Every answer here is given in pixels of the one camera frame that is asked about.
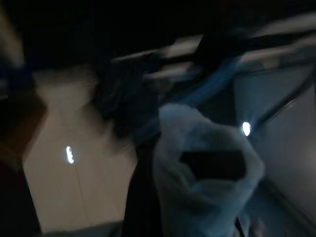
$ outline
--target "floor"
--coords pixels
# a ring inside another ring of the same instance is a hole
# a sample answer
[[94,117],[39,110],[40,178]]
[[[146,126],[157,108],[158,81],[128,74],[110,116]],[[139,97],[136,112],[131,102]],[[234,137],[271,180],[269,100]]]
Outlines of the floor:
[[24,172],[42,232],[123,219],[135,151],[128,141],[118,141],[112,125],[104,124],[87,104],[93,73],[78,67],[34,77],[48,113],[25,158]]

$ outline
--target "white light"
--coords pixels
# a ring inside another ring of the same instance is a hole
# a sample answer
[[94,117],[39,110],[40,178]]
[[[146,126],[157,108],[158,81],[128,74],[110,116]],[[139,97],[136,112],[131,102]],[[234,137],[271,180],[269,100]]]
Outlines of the white light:
[[75,160],[73,159],[73,152],[71,151],[71,147],[66,148],[67,160],[70,164],[73,164]]
[[251,125],[248,122],[244,122],[242,124],[242,131],[246,135],[246,137],[249,136],[251,132]]

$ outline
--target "light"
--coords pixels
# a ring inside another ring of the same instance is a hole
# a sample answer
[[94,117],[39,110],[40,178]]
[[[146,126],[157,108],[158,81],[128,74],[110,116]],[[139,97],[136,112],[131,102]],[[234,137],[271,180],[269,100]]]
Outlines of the light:
[[242,124],[242,131],[246,137],[249,136],[249,134],[251,132],[251,125],[248,122],[244,122]]
[[67,160],[70,164],[75,162],[73,152],[71,151],[71,147],[66,148]]

